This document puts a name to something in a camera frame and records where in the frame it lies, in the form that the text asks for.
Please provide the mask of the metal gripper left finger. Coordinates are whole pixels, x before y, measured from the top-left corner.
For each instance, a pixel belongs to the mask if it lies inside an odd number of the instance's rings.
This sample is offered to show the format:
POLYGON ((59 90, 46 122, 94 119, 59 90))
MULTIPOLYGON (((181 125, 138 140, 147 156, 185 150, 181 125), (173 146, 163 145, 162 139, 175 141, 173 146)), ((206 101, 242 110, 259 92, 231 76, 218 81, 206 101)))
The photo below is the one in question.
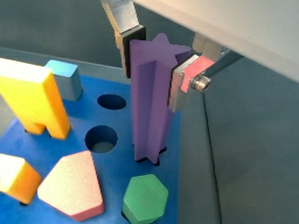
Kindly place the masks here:
POLYGON ((131 0, 101 0, 115 31, 125 76, 131 77, 130 41, 146 40, 146 28, 139 24, 135 4, 131 0))

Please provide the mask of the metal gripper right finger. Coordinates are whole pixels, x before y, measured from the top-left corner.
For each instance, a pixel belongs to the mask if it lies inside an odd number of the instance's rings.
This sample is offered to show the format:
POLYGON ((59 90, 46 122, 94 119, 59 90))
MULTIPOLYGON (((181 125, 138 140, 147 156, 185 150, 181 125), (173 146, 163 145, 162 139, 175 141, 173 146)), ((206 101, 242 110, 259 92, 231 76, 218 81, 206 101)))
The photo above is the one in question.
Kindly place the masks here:
POLYGON ((211 84, 211 76, 237 62, 242 55, 231 51, 199 33, 195 34, 193 54, 173 69, 169 109, 178 112, 191 100, 193 92, 203 93, 211 84))

